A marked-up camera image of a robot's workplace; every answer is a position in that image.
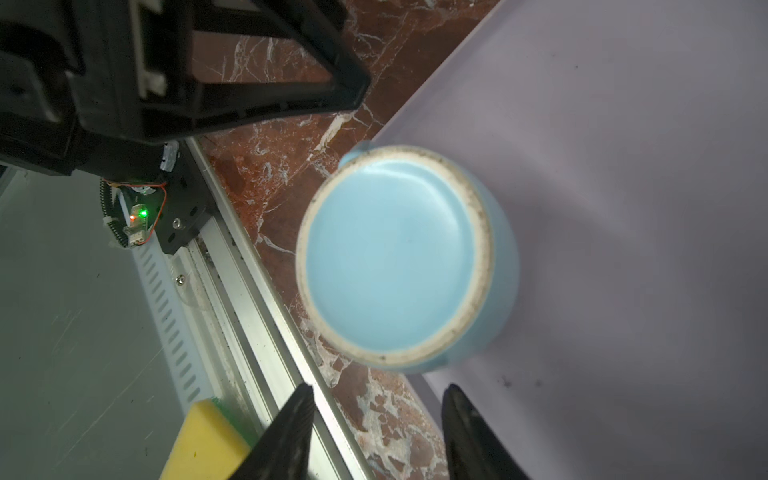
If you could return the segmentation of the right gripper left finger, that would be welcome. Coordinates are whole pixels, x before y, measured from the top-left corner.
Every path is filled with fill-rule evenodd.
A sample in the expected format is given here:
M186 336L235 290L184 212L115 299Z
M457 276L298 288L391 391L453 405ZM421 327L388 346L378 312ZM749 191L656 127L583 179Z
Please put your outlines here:
M302 383L229 479L308 479L315 412L313 388Z

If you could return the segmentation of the light blue mug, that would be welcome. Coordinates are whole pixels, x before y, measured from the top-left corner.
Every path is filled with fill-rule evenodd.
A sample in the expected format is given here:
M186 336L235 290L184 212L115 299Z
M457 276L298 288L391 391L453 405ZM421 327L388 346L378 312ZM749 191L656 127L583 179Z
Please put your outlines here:
M340 353L424 373L487 347L520 282L510 222L488 188L433 151L361 143L303 217L296 279L306 312Z

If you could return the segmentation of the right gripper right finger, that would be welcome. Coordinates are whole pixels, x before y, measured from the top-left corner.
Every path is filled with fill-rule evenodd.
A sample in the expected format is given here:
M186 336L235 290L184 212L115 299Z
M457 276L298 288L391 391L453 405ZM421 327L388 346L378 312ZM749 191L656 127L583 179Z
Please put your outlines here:
M441 419L451 480L530 479L456 384L443 394Z

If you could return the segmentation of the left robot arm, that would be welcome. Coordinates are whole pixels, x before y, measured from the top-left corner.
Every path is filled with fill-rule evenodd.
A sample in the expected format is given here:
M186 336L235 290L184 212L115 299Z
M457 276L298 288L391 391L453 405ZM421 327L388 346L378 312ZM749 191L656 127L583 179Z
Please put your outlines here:
M5 1L1 160L128 184L161 173L163 145L282 117L357 108L370 85L338 1ZM291 40L324 82L206 83L197 32Z

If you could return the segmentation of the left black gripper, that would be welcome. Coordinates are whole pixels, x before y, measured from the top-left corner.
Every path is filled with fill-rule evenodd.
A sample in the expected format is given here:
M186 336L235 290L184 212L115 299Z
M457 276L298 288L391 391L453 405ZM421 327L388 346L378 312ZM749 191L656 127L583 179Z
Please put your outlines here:
M277 118L360 106L371 76L341 35L339 1L74 1L82 61L68 75L81 125L159 142ZM324 82L204 83L191 72L196 32L292 40L329 75Z

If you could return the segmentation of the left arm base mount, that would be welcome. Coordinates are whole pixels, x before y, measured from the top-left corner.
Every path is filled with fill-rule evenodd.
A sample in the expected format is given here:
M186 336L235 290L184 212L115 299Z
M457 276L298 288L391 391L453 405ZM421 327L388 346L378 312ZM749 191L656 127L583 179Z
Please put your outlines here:
M216 205L189 141L182 140L173 170L165 176L167 201L155 229L162 251L174 255L200 233Z

